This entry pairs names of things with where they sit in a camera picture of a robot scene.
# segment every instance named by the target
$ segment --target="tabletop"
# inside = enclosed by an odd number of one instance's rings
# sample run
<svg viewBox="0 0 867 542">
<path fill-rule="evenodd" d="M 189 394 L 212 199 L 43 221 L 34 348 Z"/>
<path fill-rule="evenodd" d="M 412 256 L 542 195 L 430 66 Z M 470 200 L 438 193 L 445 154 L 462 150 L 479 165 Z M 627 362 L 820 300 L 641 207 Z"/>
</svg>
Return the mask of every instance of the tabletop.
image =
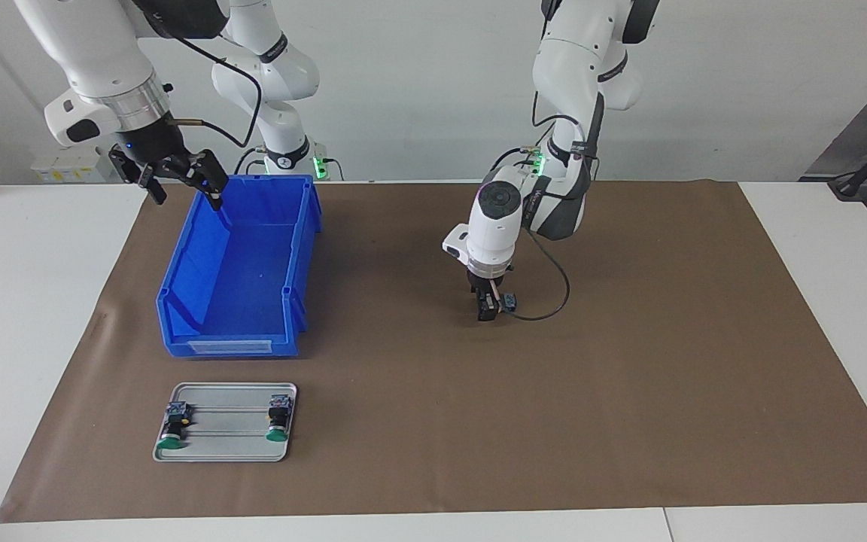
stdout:
<svg viewBox="0 0 867 542">
<path fill-rule="evenodd" d="M 742 189 L 867 404 L 867 210 L 839 202 L 821 184 L 743 183 Z M 0 502 L 144 194 L 117 185 L 0 186 Z M 342 532 L 354 540 L 406 533 L 421 540 L 854 540 L 863 532 L 867 538 L 867 504 L 63 522 L 0 525 L 0 539 L 171 532 L 207 540 L 270 531 L 299 539 Z"/>
</svg>

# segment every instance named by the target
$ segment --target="aluminum tray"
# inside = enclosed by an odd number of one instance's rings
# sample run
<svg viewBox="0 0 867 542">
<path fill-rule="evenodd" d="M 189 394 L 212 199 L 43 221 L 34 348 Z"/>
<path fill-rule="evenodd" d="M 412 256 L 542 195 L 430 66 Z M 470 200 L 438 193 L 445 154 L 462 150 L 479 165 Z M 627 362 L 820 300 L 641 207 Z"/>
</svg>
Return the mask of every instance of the aluminum tray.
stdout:
<svg viewBox="0 0 867 542">
<path fill-rule="evenodd" d="M 161 462 L 184 463 L 282 460 L 293 432 L 293 416 L 290 416 L 286 442 L 266 440 L 269 424 L 266 414 L 269 397 L 274 394 L 288 394 L 293 399 L 295 416 L 297 387 L 293 384 L 184 382 L 176 385 L 169 402 L 186 401 L 193 408 L 193 424 L 187 428 L 184 440 L 186 446 L 182 449 L 154 446 L 152 457 Z"/>
</svg>

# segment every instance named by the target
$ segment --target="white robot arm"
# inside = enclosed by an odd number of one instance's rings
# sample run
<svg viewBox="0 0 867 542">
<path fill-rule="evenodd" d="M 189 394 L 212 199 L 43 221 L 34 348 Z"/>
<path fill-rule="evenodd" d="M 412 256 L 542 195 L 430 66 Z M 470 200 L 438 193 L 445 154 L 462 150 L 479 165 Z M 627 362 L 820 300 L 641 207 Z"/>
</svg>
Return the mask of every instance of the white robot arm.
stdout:
<svg viewBox="0 0 867 542">
<path fill-rule="evenodd" d="M 640 75 L 627 68 L 627 44 L 643 41 L 657 4 L 541 3 L 549 27 L 534 60 L 534 86 L 558 111 L 550 119 L 556 120 L 553 135 L 541 141 L 536 168 L 493 169 L 474 200 L 469 226 L 458 225 L 443 241 L 443 249 L 467 267 L 479 320 L 513 311 L 498 285 L 510 270 L 520 227 L 560 240 L 580 226 L 604 110 L 627 109 L 640 96 Z"/>
<path fill-rule="evenodd" d="M 250 73 L 263 89 L 256 126 L 263 135 L 268 171 L 322 178 L 319 157 L 324 150 L 309 140 L 300 114 L 286 103 L 316 93 L 320 87 L 316 64 L 289 44 L 269 0 L 231 0 L 224 34 L 228 41 L 252 53 L 227 58 L 227 62 Z M 247 79 L 222 65 L 213 65 L 213 86 L 245 112 L 254 112 L 256 90 Z"/>
<path fill-rule="evenodd" d="M 110 158 L 121 178 L 147 188 L 162 203 L 166 198 L 157 178 L 177 178 L 221 206 L 228 182 L 213 152 L 189 152 L 179 130 L 182 120 L 169 112 L 169 86 L 163 86 L 137 38 L 228 38 L 254 55 L 238 59 L 252 82 L 214 70 L 214 85 L 232 102 L 250 112 L 256 100 L 257 125 L 266 148 L 278 157 L 296 157 L 285 169 L 313 174 L 313 159 L 298 152 L 306 137 L 299 116 L 274 100 L 312 96 L 319 73 L 309 58 L 286 46 L 269 2 L 261 0 L 14 0 L 22 17 L 69 82 L 45 108 L 46 123 L 62 145 L 75 145 L 113 133 Z"/>
</svg>

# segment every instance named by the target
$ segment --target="blue plastic bin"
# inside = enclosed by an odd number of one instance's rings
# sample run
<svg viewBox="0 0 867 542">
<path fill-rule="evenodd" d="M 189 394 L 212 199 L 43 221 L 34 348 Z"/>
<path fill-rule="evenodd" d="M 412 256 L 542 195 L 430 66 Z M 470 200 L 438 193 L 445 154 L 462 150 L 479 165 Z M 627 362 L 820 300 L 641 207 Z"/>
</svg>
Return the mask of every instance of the blue plastic bin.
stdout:
<svg viewBox="0 0 867 542">
<path fill-rule="evenodd" d="M 179 358 L 296 356 L 320 200 L 307 175 L 237 175 L 210 209 L 197 194 L 156 298 Z"/>
</svg>

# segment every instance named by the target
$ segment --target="brown paper sheet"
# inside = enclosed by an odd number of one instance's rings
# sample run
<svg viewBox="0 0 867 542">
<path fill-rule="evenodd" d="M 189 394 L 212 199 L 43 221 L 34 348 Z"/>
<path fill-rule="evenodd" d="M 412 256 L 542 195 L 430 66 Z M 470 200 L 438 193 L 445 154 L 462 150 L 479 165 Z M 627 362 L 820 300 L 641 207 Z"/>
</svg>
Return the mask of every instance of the brown paper sheet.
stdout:
<svg viewBox="0 0 867 542">
<path fill-rule="evenodd" d="M 144 206 L 0 522 L 867 501 L 867 409 L 736 185 L 596 184 L 549 245 L 567 308 L 491 324 L 440 251 L 474 186 L 319 190 L 299 360 L 169 357 L 192 191 Z M 523 241 L 503 286 L 536 315 L 563 285 Z M 181 381 L 296 383 L 289 456 L 154 463 Z"/>
</svg>

